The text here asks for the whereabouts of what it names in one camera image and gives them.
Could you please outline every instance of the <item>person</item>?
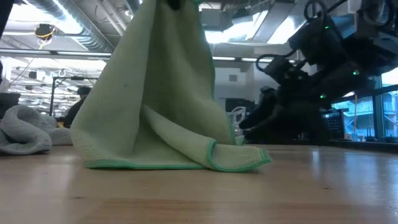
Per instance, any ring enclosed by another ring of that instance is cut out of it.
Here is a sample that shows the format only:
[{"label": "person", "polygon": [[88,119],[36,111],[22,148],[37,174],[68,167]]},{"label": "person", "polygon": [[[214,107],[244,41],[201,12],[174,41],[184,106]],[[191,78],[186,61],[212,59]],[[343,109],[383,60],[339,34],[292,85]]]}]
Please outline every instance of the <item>person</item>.
[{"label": "person", "polygon": [[65,120],[63,122],[63,126],[66,128],[70,128],[70,126],[72,125],[73,120],[75,119],[75,116],[77,114],[77,112],[79,112],[80,107],[83,105],[83,103],[86,100],[86,97],[88,96],[88,94],[90,93],[91,88],[90,87],[79,87],[79,89],[77,90],[77,94],[80,95],[80,100],[79,102],[75,103],[70,109],[69,112],[67,114],[67,116],[65,117]]}]

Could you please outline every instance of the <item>ductwork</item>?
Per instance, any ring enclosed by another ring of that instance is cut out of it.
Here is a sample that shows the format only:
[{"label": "ductwork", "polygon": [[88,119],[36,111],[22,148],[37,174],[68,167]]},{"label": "ductwork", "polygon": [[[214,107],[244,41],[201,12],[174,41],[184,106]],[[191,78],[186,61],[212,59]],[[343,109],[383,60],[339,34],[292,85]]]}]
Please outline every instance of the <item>ductwork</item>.
[{"label": "ductwork", "polygon": [[57,22],[68,34],[78,34],[73,40],[92,52],[112,52],[114,47],[72,0],[27,0]]}]

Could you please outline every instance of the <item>green towel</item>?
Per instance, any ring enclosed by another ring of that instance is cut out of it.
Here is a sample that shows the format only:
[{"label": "green towel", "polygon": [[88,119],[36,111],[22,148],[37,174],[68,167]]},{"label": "green towel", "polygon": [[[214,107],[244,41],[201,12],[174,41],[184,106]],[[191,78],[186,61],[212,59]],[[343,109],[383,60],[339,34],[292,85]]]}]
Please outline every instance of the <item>green towel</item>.
[{"label": "green towel", "polygon": [[244,172],[270,162],[238,146],[213,99],[215,69],[198,6],[144,1],[72,124],[88,168]]}]

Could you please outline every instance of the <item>window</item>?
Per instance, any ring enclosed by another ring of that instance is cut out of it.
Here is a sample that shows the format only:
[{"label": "window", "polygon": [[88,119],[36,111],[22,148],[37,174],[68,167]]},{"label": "window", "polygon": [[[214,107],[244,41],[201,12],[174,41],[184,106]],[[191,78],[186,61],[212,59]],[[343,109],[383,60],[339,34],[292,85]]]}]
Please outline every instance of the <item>window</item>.
[{"label": "window", "polygon": [[[334,109],[343,110],[345,133],[351,135],[355,141],[364,141],[366,136],[374,136],[373,100],[371,97],[344,101],[332,105]],[[356,117],[356,131],[354,136],[354,118]]]},{"label": "window", "polygon": [[398,91],[383,94],[384,135],[398,137]]},{"label": "window", "polygon": [[398,85],[398,68],[381,75],[382,87]]}]

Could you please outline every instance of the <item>wooden surface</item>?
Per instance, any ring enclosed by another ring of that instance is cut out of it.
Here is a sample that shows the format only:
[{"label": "wooden surface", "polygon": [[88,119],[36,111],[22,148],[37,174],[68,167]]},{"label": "wooden surface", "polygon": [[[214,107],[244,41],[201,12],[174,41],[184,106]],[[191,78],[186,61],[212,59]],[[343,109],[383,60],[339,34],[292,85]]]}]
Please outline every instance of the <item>wooden surface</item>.
[{"label": "wooden surface", "polygon": [[0,223],[398,223],[398,157],[266,146],[256,172],[89,170],[71,147],[0,157]]}]

